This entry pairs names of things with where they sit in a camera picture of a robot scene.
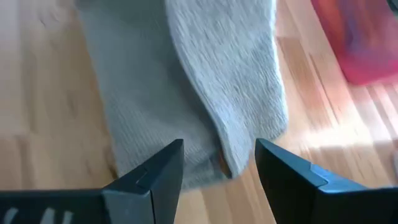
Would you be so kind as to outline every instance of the red plastic container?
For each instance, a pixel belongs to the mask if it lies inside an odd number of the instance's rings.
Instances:
[[[398,17],[390,0],[312,0],[346,79],[398,79]]]

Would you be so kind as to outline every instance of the folded towel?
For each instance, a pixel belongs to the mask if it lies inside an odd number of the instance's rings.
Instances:
[[[119,175],[177,138],[183,189],[237,177],[287,108],[275,0],[81,0]]]

